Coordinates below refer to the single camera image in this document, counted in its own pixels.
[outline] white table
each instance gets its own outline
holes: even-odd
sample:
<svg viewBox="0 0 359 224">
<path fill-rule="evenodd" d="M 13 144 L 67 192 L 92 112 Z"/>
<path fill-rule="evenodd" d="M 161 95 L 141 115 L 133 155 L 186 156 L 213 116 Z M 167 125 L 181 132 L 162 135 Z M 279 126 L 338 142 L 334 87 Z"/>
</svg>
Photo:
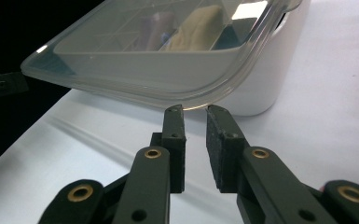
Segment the white table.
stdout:
<svg viewBox="0 0 359 224">
<path fill-rule="evenodd" d="M 186 111 L 186 191 L 171 223 L 242 223 L 235 195 L 215 188 L 206 113 Z M 287 80 L 263 114 L 236 117 L 253 146 L 274 150 L 305 184 L 359 184 L 359 0 L 312 0 Z M 65 185 L 107 185 L 161 132 L 163 109 L 71 90 L 0 158 L 0 224 L 36 223 Z"/>
</svg>

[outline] dark background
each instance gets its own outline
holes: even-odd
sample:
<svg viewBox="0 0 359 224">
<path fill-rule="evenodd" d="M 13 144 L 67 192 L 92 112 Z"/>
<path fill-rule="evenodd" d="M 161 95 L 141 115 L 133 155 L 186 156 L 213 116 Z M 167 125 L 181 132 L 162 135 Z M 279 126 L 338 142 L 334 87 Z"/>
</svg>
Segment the dark background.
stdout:
<svg viewBox="0 0 359 224">
<path fill-rule="evenodd" d="M 102 0 L 0 1 L 0 74 L 22 61 Z M 70 89 L 25 77 L 29 90 L 0 97 L 0 155 Z"/>
</svg>

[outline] white container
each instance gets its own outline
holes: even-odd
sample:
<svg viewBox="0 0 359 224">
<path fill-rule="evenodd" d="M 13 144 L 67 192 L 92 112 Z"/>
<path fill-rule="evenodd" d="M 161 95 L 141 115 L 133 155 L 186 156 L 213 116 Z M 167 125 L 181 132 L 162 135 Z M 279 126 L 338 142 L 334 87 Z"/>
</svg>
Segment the white container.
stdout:
<svg viewBox="0 0 359 224">
<path fill-rule="evenodd" d="M 21 69 L 30 77 L 147 105 L 219 104 L 236 115 L 254 115 L 273 104 L 282 86 L 309 0 L 300 3 L 105 1 Z"/>
</svg>

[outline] transparent lid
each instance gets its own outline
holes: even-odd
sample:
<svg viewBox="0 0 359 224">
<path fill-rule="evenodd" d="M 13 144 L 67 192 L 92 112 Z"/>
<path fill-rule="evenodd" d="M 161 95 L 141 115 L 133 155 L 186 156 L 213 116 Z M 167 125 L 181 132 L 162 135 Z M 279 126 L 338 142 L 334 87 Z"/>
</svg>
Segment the transparent lid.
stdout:
<svg viewBox="0 0 359 224">
<path fill-rule="evenodd" d="M 301 0 L 106 0 L 30 55 L 22 72 L 148 105 L 214 103 L 251 71 Z"/>
</svg>

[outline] plastic container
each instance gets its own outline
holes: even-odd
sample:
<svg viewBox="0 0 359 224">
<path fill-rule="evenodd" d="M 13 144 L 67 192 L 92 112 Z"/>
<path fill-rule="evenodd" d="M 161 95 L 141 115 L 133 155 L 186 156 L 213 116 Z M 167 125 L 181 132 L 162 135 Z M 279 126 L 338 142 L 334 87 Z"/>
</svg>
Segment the plastic container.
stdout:
<svg viewBox="0 0 359 224">
<path fill-rule="evenodd" d="M 21 70 L 147 105 L 218 104 L 236 115 L 254 115 L 279 93 L 308 5 L 105 1 L 29 56 Z"/>
</svg>

